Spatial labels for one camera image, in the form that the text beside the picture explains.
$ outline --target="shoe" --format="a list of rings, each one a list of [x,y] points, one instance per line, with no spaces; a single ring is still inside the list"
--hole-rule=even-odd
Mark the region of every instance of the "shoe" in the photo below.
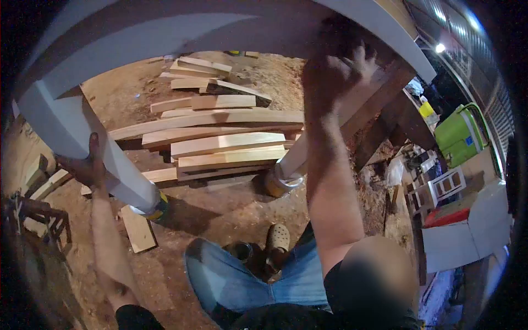
[[[266,238],[266,272],[270,275],[276,274],[280,271],[280,267],[274,264],[271,253],[274,249],[282,250],[283,253],[288,252],[290,246],[290,232],[285,225],[276,223],[271,225],[268,230]]]

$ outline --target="green container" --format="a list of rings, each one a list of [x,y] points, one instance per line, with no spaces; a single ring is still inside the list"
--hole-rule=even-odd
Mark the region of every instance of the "green container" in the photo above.
[[[455,168],[488,145],[486,121],[474,103],[460,105],[435,129],[435,139],[449,168]]]

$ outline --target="light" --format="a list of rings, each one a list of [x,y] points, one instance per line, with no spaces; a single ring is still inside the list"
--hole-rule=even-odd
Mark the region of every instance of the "light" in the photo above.
[[[480,29],[480,26],[478,25],[477,21],[476,21],[474,18],[470,17],[470,18],[468,19],[468,21],[469,21],[470,25],[471,25],[475,30],[479,30],[479,29]]]
[[[441,53],[444,50],[446,50],[446,47],[444,46],[444,44],[439,43],[438,45],[436,45],[436,49],[435,50],[436,50],[437,53]]]
[[[447,21],[446,16],[437,8],[435,8],[435,14],[438,16],[439,19],[442,21]]]

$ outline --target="blue jeans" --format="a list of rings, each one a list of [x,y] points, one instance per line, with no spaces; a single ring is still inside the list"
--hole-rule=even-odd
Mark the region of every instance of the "blue jeans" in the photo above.
[[[221,328],[265,305],[286,303],[329,310],[315,239],[291,250],[280,279],[273,284],[262,282],[229,252],[201,238],[189,244],[184,263],[200,305]]]

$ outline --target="workshop floor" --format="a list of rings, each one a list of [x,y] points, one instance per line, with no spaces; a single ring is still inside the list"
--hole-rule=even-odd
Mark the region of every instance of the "workshop floor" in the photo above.
[[[254,83],[254,87],[272,96],[271,109],[302,110],[303,98],[300,73],[304,61],[273,54],[261,54],[258,59],[231,57],[220,52],[194,54],[208,60],[233,66],[241,83]],[[140,61],[96,76],[84,84],[82,90],[93,110],[108,129],[116,129],[139,122],[155,120],[149,112],[152,102],[190,96],[189,92],[173,91],[169,83],[158,82],[156,77],[168,71],[170,63]],[[32,132],[28,124],[17,124],[5,140],[2,157],[2,190],[10,193],[20,187],[28,159],[34,154],[49,154],[49,148]],[[351,159],[355,146],[366,129],[348,142]],[[387,154],[394,153],[390,146]],[[157,153],[147,150],[126,151],[140,171],[170,167]],[[358,190],[363,205],[365,233],[383,234],[385,190],[373,191],[358,178]],[[255,242],[263,247],[268,227],[283,223],[291,233],[291,245],[302,233],[308,215],[306,188],[292,191],[280,199],[266,196],[254,175],[196,181],[186,185],[163,189],[171,204],[171,220],[153,223],[158,247],[144,253],[132,252],[124,224],[119,222],[122,241],[129,249],[136,279],[142,290],[146,306],[167,329],[213,329],[203,316],[198,301],[187,285],[182,265],[182,253],[196,237],[205,237],[221,246],[234,240]],[[67,268],[49,261],[47,282],[58,301],[63,301],[69,314],[79,322],[77,328],[115,329],[110,306],[99,289],[93,271],[93,253],[89,227],[90,201],[80,195],[81,185],[70,180],[51,193],[45,201],[52,207],[69,214],[73,244],[67,254]],[[114,215],[123,206],[112,202]],[[409,233],[396,232],[404,237]]]

